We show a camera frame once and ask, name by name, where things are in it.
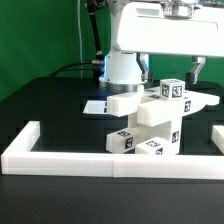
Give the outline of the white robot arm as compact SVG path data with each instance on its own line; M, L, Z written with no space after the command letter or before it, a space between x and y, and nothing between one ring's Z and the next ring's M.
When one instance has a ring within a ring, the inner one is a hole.
M109 8L111 41L102 53L96 12ZM208 57L224 57L224 3L218 0L87 0L96 57L104 63L99 82L132 88L153 80L151 54L192 58L186 74L196 83Z

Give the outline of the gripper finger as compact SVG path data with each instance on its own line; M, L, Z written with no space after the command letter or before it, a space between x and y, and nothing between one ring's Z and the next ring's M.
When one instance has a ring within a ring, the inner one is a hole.
M137 53L136 61L141 70L142 81L151 83L153 81L153 72L150 70L149 55L145 53Z
M206 63L206 58L202 56L193 56L192 64L193 67L185 75L185 81L189 84L196 84L198 81L198 76L202 68Z

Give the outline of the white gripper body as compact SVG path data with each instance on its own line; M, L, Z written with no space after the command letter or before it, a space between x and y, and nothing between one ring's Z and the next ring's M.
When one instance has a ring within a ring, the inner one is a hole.
M169 19L160 4L131 2L116 14L116 51L224 57L224 8L203 7L192 19Z

